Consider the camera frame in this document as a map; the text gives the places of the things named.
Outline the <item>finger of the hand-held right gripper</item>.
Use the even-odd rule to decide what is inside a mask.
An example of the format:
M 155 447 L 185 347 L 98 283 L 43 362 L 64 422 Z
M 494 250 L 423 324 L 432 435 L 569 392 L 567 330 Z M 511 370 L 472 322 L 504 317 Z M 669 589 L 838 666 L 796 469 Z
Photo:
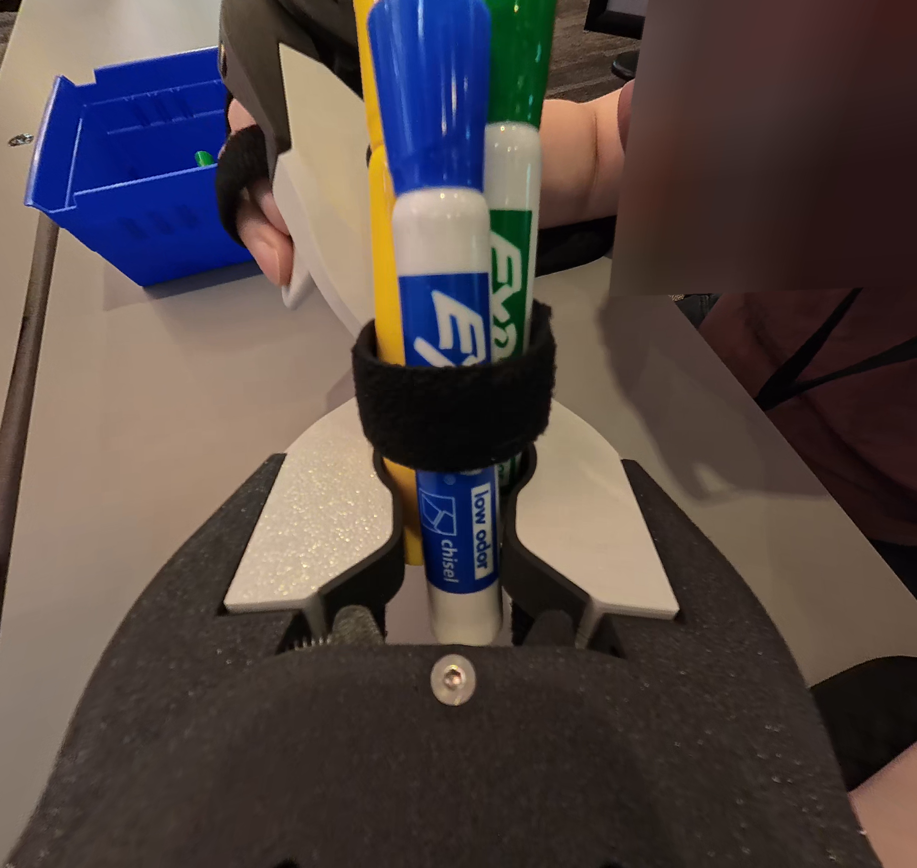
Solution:
M 323 64 L 284 45 L 279 51 L 292 141 L 274 171 L 293 243 L 283 302 L 293 309 L 317 289 L 358 335 L 374 315 L 364 104 Z

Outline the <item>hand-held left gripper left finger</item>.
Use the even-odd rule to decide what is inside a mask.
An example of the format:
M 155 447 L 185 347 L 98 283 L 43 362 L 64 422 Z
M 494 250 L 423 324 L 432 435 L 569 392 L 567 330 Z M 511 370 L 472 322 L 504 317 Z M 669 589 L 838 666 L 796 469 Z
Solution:
M 404 578 L 403 514 L 342 404 L 289 447 L 224 596 L 229 612 L 385 603 Z

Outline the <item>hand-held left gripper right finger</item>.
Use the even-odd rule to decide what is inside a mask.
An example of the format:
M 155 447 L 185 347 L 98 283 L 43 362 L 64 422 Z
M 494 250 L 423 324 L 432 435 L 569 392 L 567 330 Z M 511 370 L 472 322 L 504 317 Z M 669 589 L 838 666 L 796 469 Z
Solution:
M 622 459 L 588 423 L 554 408 L 507 505 L 507 592 L 533 618 L 679 612 Z

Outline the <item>yellow dry erase marker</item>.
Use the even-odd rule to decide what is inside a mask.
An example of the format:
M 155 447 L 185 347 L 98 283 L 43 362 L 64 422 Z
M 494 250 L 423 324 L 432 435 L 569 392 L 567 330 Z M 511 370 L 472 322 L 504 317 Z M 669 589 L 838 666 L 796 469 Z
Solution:
M 395 191 L 384 149 L 384 131 L 368 32 L 368 16 L 378 1 L 353 0 L 353 4 L 357 21 L 362 93 L 370 139 L 369 191 L 374 319 L 378 355 L 386 363 L 401 366 L 405 363 L 405 348 L 392 233 Z

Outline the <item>blue dry erase marker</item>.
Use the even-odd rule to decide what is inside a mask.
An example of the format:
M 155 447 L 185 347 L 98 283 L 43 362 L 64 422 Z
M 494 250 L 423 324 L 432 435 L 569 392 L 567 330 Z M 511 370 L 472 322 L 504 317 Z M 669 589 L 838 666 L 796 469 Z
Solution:
M 442 644 L 501 629 L 499 490 L 476 445 L 491 362 L 490 214 L 483 194 L 490 15 L 482 0 L 380 0 L 368 16 L 405 363 L 428 435 L 416 471 L 431 624 Z

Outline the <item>person's left forearm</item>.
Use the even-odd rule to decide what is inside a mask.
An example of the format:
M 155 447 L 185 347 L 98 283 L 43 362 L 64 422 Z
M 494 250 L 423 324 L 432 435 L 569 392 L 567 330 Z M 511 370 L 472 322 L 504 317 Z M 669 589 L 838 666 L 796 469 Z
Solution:
M 916 866 L 916 747 L 849 795 L 861 828 L 885 867 Z

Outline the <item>person's right hand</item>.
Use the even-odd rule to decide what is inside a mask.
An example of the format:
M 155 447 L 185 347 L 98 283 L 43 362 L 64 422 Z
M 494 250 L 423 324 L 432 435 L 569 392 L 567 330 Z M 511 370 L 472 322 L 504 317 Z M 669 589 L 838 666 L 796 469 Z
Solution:
M 273 195 L 266 137 L 232 95 L 227 95 L 224 109 L 227 138 L 214 182 L 220 220 L 264 275 L 286 287 L 292 278 L 294 248 Z

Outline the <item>blue plastic bin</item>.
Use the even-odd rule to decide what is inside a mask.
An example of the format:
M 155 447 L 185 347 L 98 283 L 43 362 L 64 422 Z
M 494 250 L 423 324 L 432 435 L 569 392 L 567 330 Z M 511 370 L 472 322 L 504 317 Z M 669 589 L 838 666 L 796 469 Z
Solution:
M 141 287 L 246 263 L 216 205 L 226 131 L 216 47 L 108 65 L 91 83 L 56 77 L 25 204 Z

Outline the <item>maroon shirt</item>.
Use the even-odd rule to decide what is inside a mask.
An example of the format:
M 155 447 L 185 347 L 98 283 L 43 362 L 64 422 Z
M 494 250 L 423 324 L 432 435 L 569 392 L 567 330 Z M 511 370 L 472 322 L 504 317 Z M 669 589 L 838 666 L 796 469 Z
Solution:
M 725 294 L 700 333 L 867 538 L 915 545 L 914 286 Z

